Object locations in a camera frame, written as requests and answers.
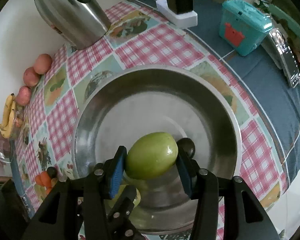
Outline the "dark round plum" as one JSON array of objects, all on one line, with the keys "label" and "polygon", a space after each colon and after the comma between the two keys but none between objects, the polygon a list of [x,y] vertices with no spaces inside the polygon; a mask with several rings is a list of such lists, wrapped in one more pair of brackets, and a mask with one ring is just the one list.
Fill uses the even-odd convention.
[{"label": "dark round plum", "polygon": [[50,166],[47,168],[47,174],[51,179],[57,178],[58,176],[58,171],[54,166]]}]

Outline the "dark heart-shaped plum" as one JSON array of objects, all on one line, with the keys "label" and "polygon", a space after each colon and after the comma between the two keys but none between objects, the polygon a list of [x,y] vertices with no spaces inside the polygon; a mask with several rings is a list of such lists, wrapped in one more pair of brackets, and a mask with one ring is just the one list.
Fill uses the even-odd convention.
[{"label": "dark heart-shaped plum", "polygon": [[187,156],[192,159],[196,152],[194,142],[190,138],[181,138],[177,141],[177,145],[183,149]]}]

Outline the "orange tangerine with stem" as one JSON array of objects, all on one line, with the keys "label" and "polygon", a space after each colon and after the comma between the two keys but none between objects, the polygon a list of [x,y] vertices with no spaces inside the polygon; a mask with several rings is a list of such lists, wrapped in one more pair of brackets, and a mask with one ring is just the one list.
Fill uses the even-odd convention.
[{"label": "orange tangerine with stem", "polygon": [[46,192],[46,195],[48,195],[51,191],[52,191],[52,187],[47,187],[47,188],[46,188],[46,191],[45,191],[45,192]]}]

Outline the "brown kiwi fruit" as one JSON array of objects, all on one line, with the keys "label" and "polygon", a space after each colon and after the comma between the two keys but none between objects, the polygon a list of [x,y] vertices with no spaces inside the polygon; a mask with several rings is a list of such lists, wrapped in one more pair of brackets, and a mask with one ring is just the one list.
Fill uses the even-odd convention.
[{"label": "brown kiwi fruit", "polygon": [[54,187],[57,184],[57,182],[58,182],[58,178],[57,177],[51,179],[51,186]]}]

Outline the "glass fruit bowl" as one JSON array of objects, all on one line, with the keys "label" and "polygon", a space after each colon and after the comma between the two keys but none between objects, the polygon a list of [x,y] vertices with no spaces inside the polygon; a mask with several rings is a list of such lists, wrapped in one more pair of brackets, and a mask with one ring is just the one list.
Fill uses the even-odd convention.
[{"label": "glass fruit bowl", "polygon": [[10,135],[11,140],[16,140],[19,137],[21,129],[25,124],[25,110],[25,106],[16,104],[16,108],[14,110],[13,127]]}]

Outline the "yellow banana bunch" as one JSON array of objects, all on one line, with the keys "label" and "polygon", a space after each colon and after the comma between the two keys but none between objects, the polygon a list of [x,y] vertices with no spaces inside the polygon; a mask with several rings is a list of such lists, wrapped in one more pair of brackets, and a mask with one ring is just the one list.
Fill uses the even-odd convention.
[{"label": "yellow banana bunch", "polygon": [[15,95],[12,93],[6,99],[2,114],[2,122],[0,123],[0,134],[5,139],[8,139],[12,133],[15,118],[15,107]]}]

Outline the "round stainless steel plate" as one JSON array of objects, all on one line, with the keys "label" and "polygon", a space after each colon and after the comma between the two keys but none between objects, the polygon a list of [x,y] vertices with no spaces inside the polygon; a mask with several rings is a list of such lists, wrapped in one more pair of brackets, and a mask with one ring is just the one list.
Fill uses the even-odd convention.
[{"label": "round stainless steel plate", "polygon": [[[74,176],[87,176],[119,146],[131,148],[153,132],[190,138],[198,165],[218,177],[239,172],[241,132],[224,96],[188,70],[145,65],[105,76],[83,103],[72,140]],[[141,233],[166,235],[192,227],[197,202],[185,194],[176,167],[153,180],[123,176],[122,181],[141,193],[130,215]]]}]

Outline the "red apple left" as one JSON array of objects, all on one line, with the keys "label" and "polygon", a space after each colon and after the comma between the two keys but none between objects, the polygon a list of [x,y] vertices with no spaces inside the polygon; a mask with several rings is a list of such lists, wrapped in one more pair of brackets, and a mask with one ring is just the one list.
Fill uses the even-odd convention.
[{"label": "red apple left", "polygon": [[20,106],[26,106],[31,100],[31,89],[27,86],[23,86],[19,89],[16,97],[16,102]]}]

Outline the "red apple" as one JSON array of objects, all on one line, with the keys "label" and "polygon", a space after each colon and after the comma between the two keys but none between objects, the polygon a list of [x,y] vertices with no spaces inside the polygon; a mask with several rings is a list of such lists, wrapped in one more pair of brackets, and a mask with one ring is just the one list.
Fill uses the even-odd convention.
[{"label": "red apple", "polygon": [[23,82],[28,87],[35,87],[40,80],[40,75],[36,73],[33,67],[29,67],[23,74]]},{"label": "red apple", "polygon": [[34,71],[39,74],[43,75],[49,71],[52,64],[52,57],[49,54],[40,54],[35,63],[34,63]]},{"label": "red apple", "polygon": [[31,89],[27,86],[23,86],[19,89],[16,97],[16,102],[20,106],[26,106],[31,100]]}]

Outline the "red apple middle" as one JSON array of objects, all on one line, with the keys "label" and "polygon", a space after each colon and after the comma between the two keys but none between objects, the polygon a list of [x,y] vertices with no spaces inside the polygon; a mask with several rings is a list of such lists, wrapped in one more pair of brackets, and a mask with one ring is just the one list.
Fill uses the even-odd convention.
[{"label": "red apple middle", "polygon": [[23,82],[28,87],[35,87],[40,80],[40,75],[36,73],[33,67],[29,67],[23,74]]}]

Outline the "red apple right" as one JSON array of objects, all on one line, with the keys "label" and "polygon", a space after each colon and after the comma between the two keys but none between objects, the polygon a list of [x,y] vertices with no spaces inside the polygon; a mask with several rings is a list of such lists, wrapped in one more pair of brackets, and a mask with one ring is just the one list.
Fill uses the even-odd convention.
[{"label": "red apple right", "polygon": [[49,71],[52,64],[52,57],[49,54],[40,54],[35,63],[34,63],[34,71],[39,74],[43,75]]}]

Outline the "silver remote device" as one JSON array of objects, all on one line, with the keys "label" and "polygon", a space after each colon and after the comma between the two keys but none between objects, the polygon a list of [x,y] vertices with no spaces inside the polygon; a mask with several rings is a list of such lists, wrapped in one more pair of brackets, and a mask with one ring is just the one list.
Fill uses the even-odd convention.
[{"label": "silver remote device", "polygon": [[292,49],[278,28],[273,28],[264,38],[261,46],[265,49],[277,68],[283,70],[288,84],[295,88],[300,82],[300,71]]}]

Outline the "teal plastic box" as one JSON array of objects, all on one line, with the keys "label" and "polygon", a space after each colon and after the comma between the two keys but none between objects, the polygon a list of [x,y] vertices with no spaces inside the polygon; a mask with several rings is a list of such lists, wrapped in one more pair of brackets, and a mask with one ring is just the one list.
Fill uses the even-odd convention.
[{"label": "teal plastic box", "polygon": [[255,50],[273,28],[271,19],[244,0],[222,4],[219,35],[241,56]]}]

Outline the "stainless steel thermos jug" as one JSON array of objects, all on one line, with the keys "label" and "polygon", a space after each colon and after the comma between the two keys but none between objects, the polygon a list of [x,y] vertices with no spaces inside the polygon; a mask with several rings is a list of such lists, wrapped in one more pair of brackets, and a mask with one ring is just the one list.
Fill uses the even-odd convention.
[{"label": "stainless steel thermos jug", "polygon": [[111,26],[96,0],[34,0],[43,20],[76,49],[101,39]]}]

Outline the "white power strip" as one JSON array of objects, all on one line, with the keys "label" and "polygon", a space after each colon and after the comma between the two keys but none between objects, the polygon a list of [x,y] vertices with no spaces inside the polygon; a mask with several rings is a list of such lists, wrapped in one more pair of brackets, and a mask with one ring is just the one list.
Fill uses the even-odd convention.
[{"label": "white power strip", "polygon": [[176,14],[168,7],[167,0],[156,0],[156,5],[157,10],[180,29],[187,29],[198,25],[198,14],[194,10],[183,14]]}]

